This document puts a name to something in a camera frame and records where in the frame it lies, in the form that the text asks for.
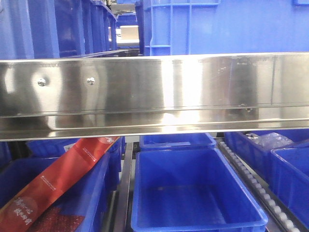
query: red plastic bag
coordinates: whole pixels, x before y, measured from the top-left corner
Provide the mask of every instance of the red plastic bag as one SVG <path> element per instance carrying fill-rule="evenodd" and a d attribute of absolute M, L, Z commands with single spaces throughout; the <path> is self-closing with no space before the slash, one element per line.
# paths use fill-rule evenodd
<path fill-rule="evenodd" d="M 80 139 L 0 209 L 0 232 L 25 232 L 119 137 Z"/>

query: screw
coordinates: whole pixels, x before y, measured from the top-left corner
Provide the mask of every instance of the screw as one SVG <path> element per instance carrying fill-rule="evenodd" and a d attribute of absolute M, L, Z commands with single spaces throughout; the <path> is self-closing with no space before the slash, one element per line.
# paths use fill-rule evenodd
<path fill-rule="evenodd" d="M 94 77 L 87 78 L 87 83 L 90 84 L 91 86 L 94 85 L 95 81 L 96 80 Z"/>
<path fill-rule="evenodd" d="M 39 80 L 38 80 L 38 85 L 39 86 L 45 86 L 46 85 L 46 80 L 44 79 L 44 78 L 40 78 Z"/>

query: metal frame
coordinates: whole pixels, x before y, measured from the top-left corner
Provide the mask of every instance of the metal frame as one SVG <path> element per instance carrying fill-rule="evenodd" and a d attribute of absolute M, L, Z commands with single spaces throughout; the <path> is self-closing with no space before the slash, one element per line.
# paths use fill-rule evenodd
<path fill-rule="evenodd" d="M 308 128 L 308 74 L 309 53 L 0 61 L 0 140 Z"/>

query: storage rack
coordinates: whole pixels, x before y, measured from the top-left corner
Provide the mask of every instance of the storage rack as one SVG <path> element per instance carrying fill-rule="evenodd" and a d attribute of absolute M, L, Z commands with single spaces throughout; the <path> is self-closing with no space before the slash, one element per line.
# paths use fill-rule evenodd
<path fill-rule="evenodd" d="M 129 53 L 0 61 L 0 140 L 309 126 L 308 53 L 118 57 Z M 115 232 L 127 227 L 132 149 Z M 267 229 L 287 231 L 272 217 Z"/>

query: bin handle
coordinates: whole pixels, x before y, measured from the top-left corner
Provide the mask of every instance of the bin handle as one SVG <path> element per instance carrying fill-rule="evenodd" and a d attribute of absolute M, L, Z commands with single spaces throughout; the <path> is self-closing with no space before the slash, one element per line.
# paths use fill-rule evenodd
<path fill-rule="evenodd" d="M 296 6 L 309 6 L 309 0 L 294 0 Z"/>

